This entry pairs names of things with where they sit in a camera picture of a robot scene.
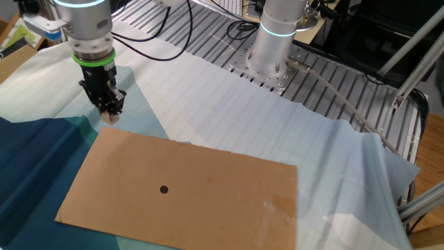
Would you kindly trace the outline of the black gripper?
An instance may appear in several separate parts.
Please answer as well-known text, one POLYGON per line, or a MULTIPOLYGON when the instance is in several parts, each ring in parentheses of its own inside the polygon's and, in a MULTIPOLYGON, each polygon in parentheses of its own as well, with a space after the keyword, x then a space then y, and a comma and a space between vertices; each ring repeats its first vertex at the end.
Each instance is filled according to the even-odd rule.
POLYGON ((123 112, 126 92, 116 87, 116 67, 82 66, 81 69, 83 80, 79 84, 83 87, 89 101, 98 108, 100 113, 103 113, 106 108, 110 115, 120 115, 123 112))

